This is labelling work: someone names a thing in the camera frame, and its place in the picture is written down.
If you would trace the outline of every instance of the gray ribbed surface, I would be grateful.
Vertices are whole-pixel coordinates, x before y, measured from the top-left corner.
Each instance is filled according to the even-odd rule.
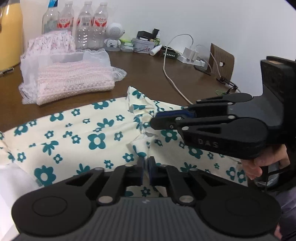
[[[81,229],[61,237],[25,234],[15,241],[277,241],[271,235],[256,239],[231,238],[208,228],[193,208],[175,205],[171,198],[121,198],[100,207]]]

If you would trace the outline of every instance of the white fabric with green flowers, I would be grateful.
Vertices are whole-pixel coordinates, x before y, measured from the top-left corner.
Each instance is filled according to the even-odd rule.
[[[156,131],[150,119],[180,106],[152,101],[133,87],[127,98],[111,99],[55,113],[0,132],[0,165],[16,163],[40,186],[47,186],[95,167],[113,171],[139,156],[181,172],[198,168],[247,185],[234,158],[185,146],[176,130]],[[126,196],[161,195],[146,182]]]

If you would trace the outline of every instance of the small bottle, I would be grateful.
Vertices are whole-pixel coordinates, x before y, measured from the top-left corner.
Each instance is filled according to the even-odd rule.
[[[57,21],[59,19],[57,1],[58,0],[49,1],[48,9],[42,18],[42,34],[57,30]]]
[[[108,20],[107,3],[101,2],[96,10],[92,26],[90,27],[90,42],[89,48],[99,49],[103,48],[105,40],[105,29]]]
[[[76,49],[87,49],[89,42],[89,27],[92,24],[92,1],[85,1],[77,19]]]
[[[155,46],[160,44],[160,31],[158,31],[156,38],[154,39]]]
[[[74,10],[72,8],[73,1],[66,2],[64,9],[59,15],[58,28],[60,30],[67,30],[72,33]]]

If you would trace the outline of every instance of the yellow pitcher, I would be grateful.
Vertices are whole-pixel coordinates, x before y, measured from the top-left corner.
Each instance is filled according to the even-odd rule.
[[[20,0],[0,8],[0,71],[20,62],[22,55],[22,10]]]

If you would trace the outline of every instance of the brown tabletop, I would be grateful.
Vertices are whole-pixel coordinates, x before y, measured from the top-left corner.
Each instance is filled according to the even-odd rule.
[[[177,105],[187,104],[166,79],[163,73],[163,58],[140,53],[108,53],[111,65],[127,72],[122,81],[115,83],[112,91],[81,94],[42,106],[22,104],[22,96],[18,90],[22,75],[20,67],[16,66],[13,74],[0,78],[0,131],[7,131],[32,119],[55,112],[126,96],[129,86],[135,87],[153,100]],[[168,58],[166,72],[179,90],[193,103],[197,99],[216,96],[216,90],[227,89],[213,76],[195,70],[192,65],[183,64],[178,60]]]

